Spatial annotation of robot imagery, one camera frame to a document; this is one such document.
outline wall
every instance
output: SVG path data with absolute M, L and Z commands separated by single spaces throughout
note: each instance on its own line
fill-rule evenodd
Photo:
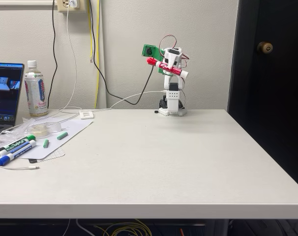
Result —
M 59 67 L 54 79 L 50 108 L 61 108 L 67 104 L 72 94 L 75 69 L 66 31 L 66 14 L 57 13 L 55 7 L 54 20 L 55 50 Z M 69 105 L 91 109 L 94 106 L 96 70 L 89 59 L 88 15 L 85 13 L 69 14 L 69 33 L 78 69 L 76 91 Z M 28 60 L 37 60 L 38 67 L 45 76 L 47 95 L 55 70 L 53 37 L 50 6 L 0 7 L 0 62 L 17 62 L 26 65 Z M 100 107 L 105 107 L 105 94 L 102 88 L 99 98 Z M 19 110 L 22 112 L 28 110 L 24 84 Z
M 191 57 L 184 90 L 187 107 L 226 108 L 237 8 L 238 0 L 103 0 L 105 60 L 101 51 L 101 63 L 106 63 L 110 92 L 122 97 L 141 92 L 150 71 L 146 58 L 141 57 L 143 44 L 158 45 L 164 35 L 171 33 L 177 37 L 178 46 Z M 50 7 L 0 7 L 0 62 L 26 64 L 27 60 L 36 59 L 46 78 L 47 91 L 55 69 L 51 17 Z M 71 96 L 75 70 L 66 33 L 66 15 L 55 10 L 55 23 L 59 69 L 51 108 L 60 108 Z M 70 105 L 92 108 L 96 70 L 89 61 L 87 15 L 70 15 L 69 31 L 78 66 L 77 88 Z M 146 90 L 162 89 L 163 76 L 154 70 Z M 24 87 L 21 95 L 19 109 L 26 111 Z M 137 106 L 121 102 L 117 108 L 157 108 L 161 97 L 162 94 L 148 93 Z M 109 106 L 116 101 L 107 95 Z M 99 103 L 99 108 L 105 107 L 102 81 Z
M 144 44 L 158 46 L 174 34 L 190 55 L 186 104 L 193 108 L 226 109 L 238 0 L 105 0 L 103 1 L 105 66 L 111 92 L 122 97 L 140 93 L 150 66 L 141 57 Z M 156 70 L 147 90 L 163 90 Z M 148 93 L 139 105 L 117 108 L 157 108 L 162 94 Z M 116 98 L 108 96 L 108 103 Z

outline table edge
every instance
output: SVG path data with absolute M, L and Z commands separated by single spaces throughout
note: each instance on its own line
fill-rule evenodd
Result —
M 0 218 L 298 219 L 298 203 L 0 203 Z

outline white paper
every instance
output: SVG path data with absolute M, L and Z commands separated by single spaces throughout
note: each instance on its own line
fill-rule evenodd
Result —
M 58 122 L 61 119 L 47 118 L 44 120 L 36 121 L 32 125 L 41 124 L 41 123 L 45 123 L 45 122 Z M 21 158 L 21 159 L 43 159 L 44 157 L 49 155 L 51 152 L 58 149 L 61 145 L 66 143 L 68 140 L 70 140 L 72 137 L 74 137 L 76 134 L 78 134 L 80 131 L 85 129 L 91 123 L 92 123 L 92 121 L 90 121 L 90 120 L 71 119 L 71 120 L 65 121 L 65 122 L 61 123 L 61 128 L 62 128 L 61 132 L 55 133 L 55 134 L 53 134 L 47 138 L 44 138 L 44 139 L 37 139 L 36 146 L 33 147 L 30 151 L 21 155 L 19 158 Z M 61 140 L 57 140 L 57 136 L 64 132 L 67 132 L 68 135 Z M 43 143 L 46 139 L 49 140 L 49 146 L 47 148 L 44 148 Z

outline electrical outlet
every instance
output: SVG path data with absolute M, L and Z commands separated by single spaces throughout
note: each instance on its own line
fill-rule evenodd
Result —
M 69 12 L 87 12 L 87 2 L 86 0 L 77 0 L 79 7 L 69 8 Z M 57 0 L 57 11 L 62 13 L 67 13 L 69 0 Z

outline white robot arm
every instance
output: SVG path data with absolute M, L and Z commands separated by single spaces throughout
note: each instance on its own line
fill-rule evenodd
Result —
M 164 49 L 163 62 L 168 65 L 168 68 L 176 67 L 181 69 L 182 60 L 182 49 L 181 48 L 166 48 Z M 186 114 L 185 108 L 179 108 L 180 90 L 185 86 L 184 79 L 179 76 L 172 74 L 166 70 L 163 70 L 164 76 L 164 89 L 167 90 L 166 99 L 168 108 L 160 108 L 159 113 L 168 115 L 179 115 L 183 116 Z M 175 76 L 177 81 L 171 82 L 172 77 Z

